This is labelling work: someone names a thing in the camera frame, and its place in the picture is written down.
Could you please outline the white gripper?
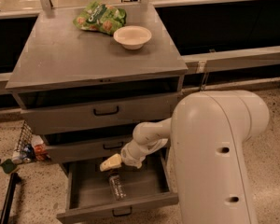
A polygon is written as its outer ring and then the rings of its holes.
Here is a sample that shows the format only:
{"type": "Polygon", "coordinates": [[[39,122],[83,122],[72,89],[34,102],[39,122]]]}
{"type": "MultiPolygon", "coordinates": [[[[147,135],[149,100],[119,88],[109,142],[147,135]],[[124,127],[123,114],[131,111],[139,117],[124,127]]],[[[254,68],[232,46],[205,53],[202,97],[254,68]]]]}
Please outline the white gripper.
{"type": "Polygon", "coordinates": [[[120,168],[122,162],[125,165],[141,168],[142,161],[146,157],[146,150],[134,140],[127,143],[120,154],[114,154],[100,164],[100,171],[105,172],[111,169],[120,168]]]}

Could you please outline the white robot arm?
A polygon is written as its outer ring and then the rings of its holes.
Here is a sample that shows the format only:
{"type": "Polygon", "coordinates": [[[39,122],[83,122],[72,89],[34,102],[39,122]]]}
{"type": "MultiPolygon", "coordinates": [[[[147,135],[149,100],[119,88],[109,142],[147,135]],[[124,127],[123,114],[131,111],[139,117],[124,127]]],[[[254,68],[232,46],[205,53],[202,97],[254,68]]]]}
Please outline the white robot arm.
{"type": "Polygon", "coordinates": [[[170,118],[138,124],[133,139],[100,170],[140,168],[170,143],[183,224],[258,224],[242,144],[263,133],[269,120],[268,106],[253,92],[195,92],[170,118]]]}

